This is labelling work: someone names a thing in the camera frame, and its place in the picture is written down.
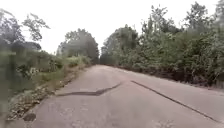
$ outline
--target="vegetation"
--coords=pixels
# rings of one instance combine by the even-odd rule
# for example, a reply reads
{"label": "vegetation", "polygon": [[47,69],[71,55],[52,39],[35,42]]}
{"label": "vegetation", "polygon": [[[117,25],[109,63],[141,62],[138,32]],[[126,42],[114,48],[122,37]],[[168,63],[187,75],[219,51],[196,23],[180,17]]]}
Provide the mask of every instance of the vegetation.
{"label": "vegetation", "polygon": [[[98,62],[97,43],[84,29],[67,33],[55,56],[37,43],[41,28],[49,26],[37,15],[29,14],[19,23],[12,13],[0,9],[0,118],[6,111],[8,119],[21,117],[81,69]],[[32,41],[26,40],[23,30]]]}
{"label": "vegetation", "polygon": [[91,59],[92,63],[98,62],[98,44],[92,35],[85,29],[68,32],[65,41],[57,50],[57,55],[64,57],[84,55]]}
{"label": "vegetation", "polygon": [[224,1],[208,16],[195,2],[181,27],[166,19],[166,8],[152,6],[142,33],[129,26],[104,42],[100,62],[178,81],[212,86],[223,80]]}

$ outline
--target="sky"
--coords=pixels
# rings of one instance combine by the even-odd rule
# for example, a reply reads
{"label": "sky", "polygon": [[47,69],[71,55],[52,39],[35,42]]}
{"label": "sky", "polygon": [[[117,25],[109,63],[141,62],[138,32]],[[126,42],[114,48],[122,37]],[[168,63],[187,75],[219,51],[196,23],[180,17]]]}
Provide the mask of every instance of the sky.
{"label": "sky", "polygon": [[[151,6],[167,7],[167,18],[179,24],[195,0],[0,0],[0,8],[13,13],[20,21],[28,13],[42,18],[51,29],[41,30],[42,49],[54,53],[69,31],[84,28],[92,34],[99,48],[117,28],[125,24],[141,32],[141,23],[150,15]],[[209,14],[218,0],[197,0]]]}

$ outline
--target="road curve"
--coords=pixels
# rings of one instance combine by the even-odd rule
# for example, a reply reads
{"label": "road curve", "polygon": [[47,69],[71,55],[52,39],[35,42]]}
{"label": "road curve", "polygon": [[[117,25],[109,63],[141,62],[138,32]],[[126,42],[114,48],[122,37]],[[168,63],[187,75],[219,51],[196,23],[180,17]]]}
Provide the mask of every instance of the road curve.
{"label": "road curve", "polygon": [[224,94],[93,66],[10,128],[223,128]]}

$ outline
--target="road crack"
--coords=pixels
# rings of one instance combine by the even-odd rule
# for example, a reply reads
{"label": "road crack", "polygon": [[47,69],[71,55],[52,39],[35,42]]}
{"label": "road crack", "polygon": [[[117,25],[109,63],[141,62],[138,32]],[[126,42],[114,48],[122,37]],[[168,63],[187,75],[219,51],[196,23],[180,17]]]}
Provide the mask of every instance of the road crack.
{"label": "road crack", "polygon": [[178,101],[178,100],[175,100],[175,99],[173,99],[173,98],[171,98],[171,97],[168,97],[168,96],[166,96],[165,94],[162,94],[162,93],[160,93],[160,92],[158,92],[158,91],[156,91],[156,90],[154,90],[154,89],[152,89],[152,88],[150,88],[150,87],[148,87],[148,86],[146,86],[146,85],[140,84],[140,83],[138,83],[138,82],[136,82],[136,81],[133,81],[133,80],[131,80],[131,82],[132,82],[132,83],[135,83],[135,84],[137,84],[137,85],[139,85],[139,86],[141,86],[141,87],[143,87],[143,88],[145,88],[145,89],[148,89],[148,90],[150,90],[150,91],[152,91],[152,92],[154,92],[154,93],[156,93],[156,94],[158,94],[158,95],[160,95],[160,96],[162,96],[162,97],[164,97],[164,98],[166,98],[166,99],[168,99],[168,100],[171,100],[172,102],[175,102],[175,103],[177,103],[177,104],[179,104],[179,105],[181,105],[181,106],[183,106],[183,107],[185,107],[185,108],[188,108],[188,109],[190,109],[190,110],[192,110],[192,111],[194,111],[194,112],[196,112],[196,113],[198,113],[198,114],[200,114],[200,115],[202,115],[202,116],[204,116],[204,117],[206,117],[206,118],[209,118],[210,120],[212,120],[212,121],[214,121],[214,122],[216,122],[216,123],[224,124],[224,122],[219,121],[219,120],[216,120],[215,118],[213,118],[213,117],[211,117],[211,116],[209,116],[209,115],[207,115],[207,114],[205,114],[205,113],[203,113],[203,112],[200,112],[199,110],[197,110],[197,109],[195,109],[195,108],[193,108],[193,107],[190,107],[190,106],[188,106],[188,105],[186,105],[186,104],[184,104],[184,103],[181,103],[181,102]]}
{"label": "road crack", "polygon": [[57,94],[57,97],[61,97],[61,96],[69,96],[69,95],[83,95],[83,96],[101,96],[104,93],[107,93],[109,91],[112,91],[113,89],[121,86],[123,82],[118,83],[117,85],[111,87],[111,88],[104,88],[104,89],[100,89],[97,90],[95,92],[71,92],[71,93],[64,93],[64,94]]}

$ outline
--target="paved road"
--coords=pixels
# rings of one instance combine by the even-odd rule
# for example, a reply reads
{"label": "paved road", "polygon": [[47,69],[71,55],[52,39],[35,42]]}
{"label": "paved road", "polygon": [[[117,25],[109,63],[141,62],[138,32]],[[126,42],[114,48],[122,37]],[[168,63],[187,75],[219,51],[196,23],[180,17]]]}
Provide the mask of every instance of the paved road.
{"label": "paved road", "polygon": [[10,127],[224,128],[224,94],[94,66]]}

